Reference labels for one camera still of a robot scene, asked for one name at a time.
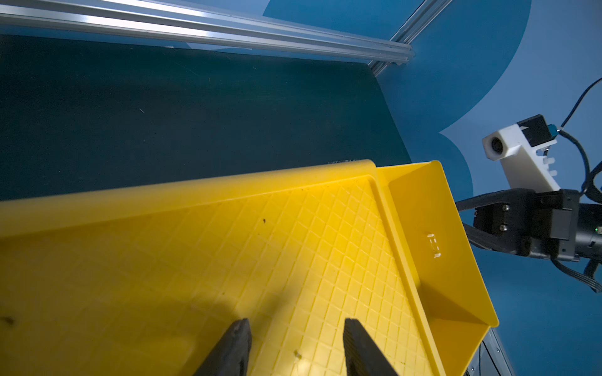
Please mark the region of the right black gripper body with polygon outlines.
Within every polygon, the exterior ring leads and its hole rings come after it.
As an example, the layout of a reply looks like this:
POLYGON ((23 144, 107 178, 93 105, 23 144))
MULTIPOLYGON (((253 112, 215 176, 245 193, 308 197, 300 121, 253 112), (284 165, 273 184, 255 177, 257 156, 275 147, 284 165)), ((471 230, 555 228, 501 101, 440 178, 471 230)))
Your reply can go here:
POLYGON ((511 190, 506 202, 474 209, 472 227, 512 241, 517 253, 511 255, 600 262, 600 204, 582 203, 574 190, 511 190))

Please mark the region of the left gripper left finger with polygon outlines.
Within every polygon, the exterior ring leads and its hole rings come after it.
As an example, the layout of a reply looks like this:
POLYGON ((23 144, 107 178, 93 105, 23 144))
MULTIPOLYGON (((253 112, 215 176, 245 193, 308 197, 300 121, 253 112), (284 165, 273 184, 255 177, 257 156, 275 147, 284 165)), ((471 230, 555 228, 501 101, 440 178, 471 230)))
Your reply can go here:
POLYGON ((248 319, 241 319, 225 331, 193 376, 247 375, 252 349, 252 331, 248 319))

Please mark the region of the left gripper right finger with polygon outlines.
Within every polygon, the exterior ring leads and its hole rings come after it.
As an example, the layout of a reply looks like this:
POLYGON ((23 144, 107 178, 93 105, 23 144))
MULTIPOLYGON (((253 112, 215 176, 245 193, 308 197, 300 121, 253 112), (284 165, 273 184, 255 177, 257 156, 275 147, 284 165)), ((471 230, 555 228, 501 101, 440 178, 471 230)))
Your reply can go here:
POLYGON ((346 318, 343 330, 346 370, 352 376, 398 376, 361 322, 346 318))

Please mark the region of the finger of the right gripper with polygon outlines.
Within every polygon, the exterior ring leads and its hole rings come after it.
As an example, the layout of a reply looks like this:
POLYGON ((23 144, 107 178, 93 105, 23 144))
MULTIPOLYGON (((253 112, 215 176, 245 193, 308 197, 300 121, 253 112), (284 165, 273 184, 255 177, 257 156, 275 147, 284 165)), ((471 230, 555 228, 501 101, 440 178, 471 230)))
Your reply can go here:
POLYGON ((508 241, 503 236, 487 233, 466 223, 462 224, 470 244, 489 251, 501 252, 505 254, 516 254, 517 247, 512 241, 508 241))
POLYGON ((512 194, 512 190, 481 194, 476 197, 471 197, 465 200, 457 201, 456 208, 459 212, 464 212, 470 209, 482 208, 489 205, 504 203, 512 194))

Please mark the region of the yellow top drawer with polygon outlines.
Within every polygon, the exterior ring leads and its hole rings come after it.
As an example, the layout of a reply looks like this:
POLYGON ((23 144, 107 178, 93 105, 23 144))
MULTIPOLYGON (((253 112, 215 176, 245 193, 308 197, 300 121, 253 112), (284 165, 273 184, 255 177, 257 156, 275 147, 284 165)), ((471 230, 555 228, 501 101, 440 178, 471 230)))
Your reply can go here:
POLYGON ((467 370, 499 325, 440 162, 377 170, 437 355, 447 375, 467 370))

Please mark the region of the yellow drawer cabinet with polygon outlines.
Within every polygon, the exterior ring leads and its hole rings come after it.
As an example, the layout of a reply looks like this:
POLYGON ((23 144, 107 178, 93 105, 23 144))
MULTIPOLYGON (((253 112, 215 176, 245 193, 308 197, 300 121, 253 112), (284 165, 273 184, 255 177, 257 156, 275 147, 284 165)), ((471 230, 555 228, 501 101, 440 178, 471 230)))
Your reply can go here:
POLYGON ((371 161, 5 201, 1 373, 190 375, 232 322, 251 375, 345 374, 359 320, 444 369, 371 161))

